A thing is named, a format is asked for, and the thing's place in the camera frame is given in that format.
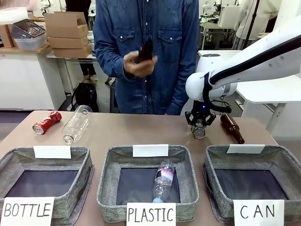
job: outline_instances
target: plastic bottle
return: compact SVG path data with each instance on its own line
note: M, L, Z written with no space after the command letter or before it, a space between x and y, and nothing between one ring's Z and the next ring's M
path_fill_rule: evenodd
M245 140L240 134L239 126L235 120L229 114L222 114L221 117L222 127L227 131L227 133L234 137L234 139L240 144L244 144Z
M71 145L78 141L86 130L91 118L92 109L86 105L80 105L75 110L71 119L62 130L65 144Z
M156 174L153 188L154 200L152 202L163 202L168 198L173 178L173 163L169 159L165 159L161 162Z

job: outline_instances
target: red can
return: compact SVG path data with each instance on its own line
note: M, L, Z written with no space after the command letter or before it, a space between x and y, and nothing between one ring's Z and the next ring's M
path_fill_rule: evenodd
M42 121L36 122L33 126L32 129L35 131L37 134L42 135L47 132L47 130L53 126L56 122L60 121L62 119L62 115L57 112L51 112L47 118L45 118Z

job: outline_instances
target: hand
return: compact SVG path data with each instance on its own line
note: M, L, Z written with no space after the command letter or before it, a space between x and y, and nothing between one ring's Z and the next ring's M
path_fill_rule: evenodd
M130 52L123 57L123 68L127 73L133 74L136 77L145 77L151 75L154 71L157 57L154 56L152 60L145 60L138 64L134 60L138 57L139 51Z

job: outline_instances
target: blue bottle cap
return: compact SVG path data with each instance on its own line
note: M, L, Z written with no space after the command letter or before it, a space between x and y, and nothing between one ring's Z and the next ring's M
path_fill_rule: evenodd
M154 202L154 203L162 203L163 200L162 200L162 199L155 198L152 202Z

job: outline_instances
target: bag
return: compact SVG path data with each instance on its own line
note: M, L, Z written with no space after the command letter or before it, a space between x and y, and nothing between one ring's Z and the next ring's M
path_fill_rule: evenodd
M73 100L76 100L78 105L89 106L93 112L99 112L97 105L97 92L93 84L81 82L74 90L71 98L72 110L75 111Z

